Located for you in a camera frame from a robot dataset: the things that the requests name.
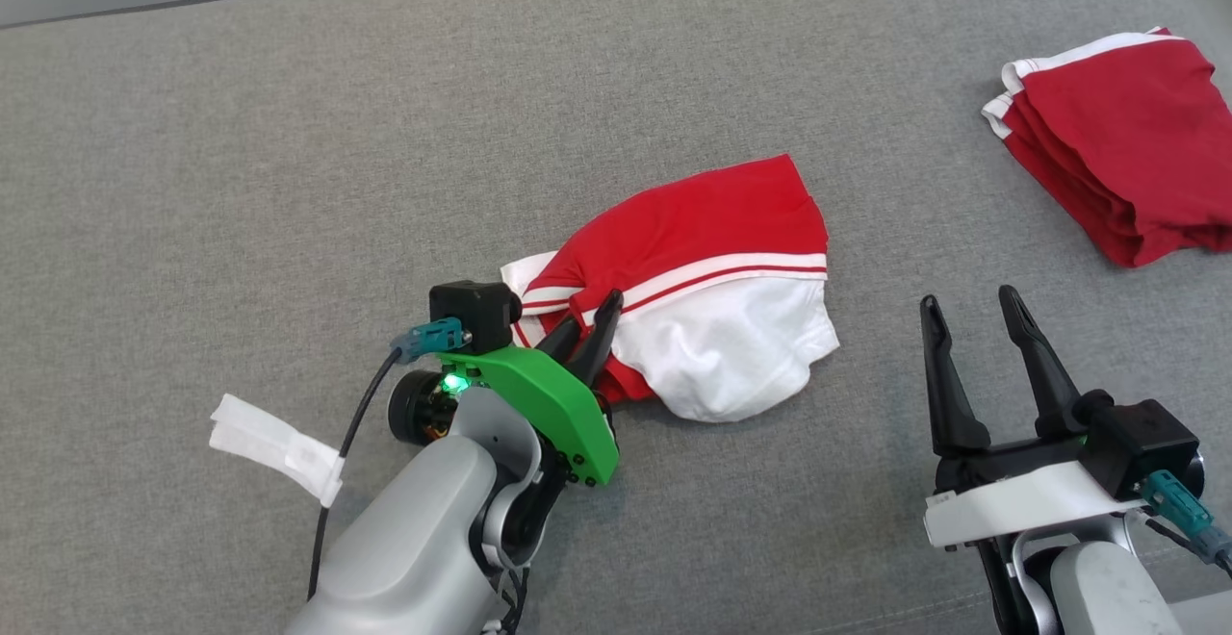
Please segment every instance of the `white velcro strap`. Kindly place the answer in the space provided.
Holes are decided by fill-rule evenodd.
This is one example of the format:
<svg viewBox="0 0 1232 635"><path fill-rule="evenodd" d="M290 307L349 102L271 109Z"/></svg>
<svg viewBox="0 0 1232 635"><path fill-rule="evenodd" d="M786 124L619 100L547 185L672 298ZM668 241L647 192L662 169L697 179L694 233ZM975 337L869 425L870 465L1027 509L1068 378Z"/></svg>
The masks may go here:
<svg viewBox="0 0 1232 635"><path fill-rule="evenodd" d="M276 469L319 498L323 507L334 504L346 461L338 450L234 395L223 395L209 418L216 422L211 448Z"/></svg>

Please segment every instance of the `gray couch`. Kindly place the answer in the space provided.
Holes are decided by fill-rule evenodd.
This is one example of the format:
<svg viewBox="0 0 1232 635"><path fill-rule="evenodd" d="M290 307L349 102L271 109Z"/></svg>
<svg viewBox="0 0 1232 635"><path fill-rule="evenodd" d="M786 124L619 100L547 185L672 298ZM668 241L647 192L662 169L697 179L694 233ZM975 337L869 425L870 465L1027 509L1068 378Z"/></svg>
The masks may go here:
<svg viewBox="0 0 1232 635"><path fill-rule="evenodd" d="M432 284L780 152L843 346L743 423L620 408L618 478L562 499L525 634L993 631L976 555L922 524L925 292L995 440L1034 419L1013 282L1079 387L1200 434L1232 515L1232 258L1112 268L978 115L1004 60L1154 25L1207 46L1186 0L224 0L2 31L0 631L276 633L314 503L207 448L221 395L335 444ZM373 411L330 539L413 454ZM1140 549L1172 599L1227 588Z"/></svg>

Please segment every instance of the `teal cable connector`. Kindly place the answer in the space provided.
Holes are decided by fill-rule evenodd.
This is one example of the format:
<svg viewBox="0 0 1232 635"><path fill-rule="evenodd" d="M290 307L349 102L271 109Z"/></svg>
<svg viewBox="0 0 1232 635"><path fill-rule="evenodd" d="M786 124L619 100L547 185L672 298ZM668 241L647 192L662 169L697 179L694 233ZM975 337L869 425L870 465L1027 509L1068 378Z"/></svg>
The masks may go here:
<svg viewBox="0 0 1232 635"><path fill-rule="evenodd" d="M1177 525L1193 544L1202 562L1212 563L1232 555L1232 538L1218 526L1211 512L1172 472L1157 471L1142 481L1142 499L1161 517Z"/></svg>
<svg viewBox="0 0 1232 635"><path fill-rule="evenodd" d="M405 365L424 354L452 351L469 342L471 333L462 329L462 322L456 317L446 317L410 328L410 332L391 342L389 348L402 349L397 363Z"/></svg>

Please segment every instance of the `red fabric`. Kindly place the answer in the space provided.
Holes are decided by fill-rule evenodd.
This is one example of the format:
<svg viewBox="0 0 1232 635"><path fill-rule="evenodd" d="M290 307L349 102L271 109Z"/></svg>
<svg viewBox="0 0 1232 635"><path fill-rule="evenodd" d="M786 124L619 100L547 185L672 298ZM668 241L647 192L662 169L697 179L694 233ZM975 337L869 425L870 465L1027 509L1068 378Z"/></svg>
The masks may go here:
<svg viewBox="0 0 1232 635"><path fill-rule="evenodd" d="M598 308L612 289L628 291L690 263L737 253L809 255L824 253L827 242L817 203L791 157L782 154L630 197L578 229L530 282L527 295L551 286L582 287L568 301L568 312L582 323L582 314ZM627 302L625 309L634 307ZM551 332L564 314L541 314L545 330ZM610 402L654 397L646 379L615 358L609 358L596 388Z"/></svg>
<svg viewBox="0 0 1232 635"><path fill-rule="evenodd" d="M1232 250L1232 113L1189 41L1030 73L1003 118L1015 158L1115 263Z"/></svg>

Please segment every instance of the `black cable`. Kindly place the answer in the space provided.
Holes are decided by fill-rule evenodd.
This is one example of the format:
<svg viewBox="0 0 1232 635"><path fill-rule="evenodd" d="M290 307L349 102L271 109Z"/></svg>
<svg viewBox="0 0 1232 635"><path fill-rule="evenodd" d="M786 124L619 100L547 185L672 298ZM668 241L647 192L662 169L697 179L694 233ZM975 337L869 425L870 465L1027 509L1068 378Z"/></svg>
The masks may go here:
<svg viewBox="0 0 1232 635"><path fill-rule="evenodd" d="M360 422L363 420L365 413L368 411L368 404L372 403L372 398L377 393L377 388L381 387L381 381L388 375L389 369L393 364L402 358L402 349L394 346L389 355L386 358L384 363L381 364L381 370L372 376L372 382L368 383L367 391L365 391L363 397L360 399L360 406L355 411L355 416L351 417L351 425L346 429L346 436L342 438L342 446L338 450L338 459L345 460L346 454L351 451L351 443L355 441L355 433L360 429ZM317 515L317 538L313 540L312 545L312 573L308 576L308 598L312 599L313 594L317 593L317 577L320 575L320 552L325 545L325 523L329 522L329 508L322 506L320 514Z"/></svg>
<svg viewBox="0 0 1232 635"><path fill-rule="evenodd" d="M531 568L522 568L522 577L519 580L517 573L513 570L509 571L509 581L514 583L514 593L517 596L517 605L509 609L501 621L501 634L503 635L516 635L517 625L522 621L522 609L526 608L526 582L531 576Z"/></svg>
<svg viewBox="0 0 1232 635"><path fill-rule="evenodd" d="M1223 572L1228 573L1228 577L1232 577L1232 561L1228 560L1227 554L1220 552L1220 555L1215 556L1215 565L1222 567Z"/></svg>
<svg viewBox="0 0 1232 635"><path fill-rule="evenodd" d="M1193 552L1194 546L1193 544L1189 543L1189 539L1185 539L1184 536L1181 536L1180 534L1175 533L1172 529L1167 529L1167 526L1164 526L1159 520L1148 518L1147 526L1149 526L1156 534L1159 534L1161 536L1167 536L1168 539L1172 539L1172 541L1178 546L1185 549L1186 551Z"/></svg>

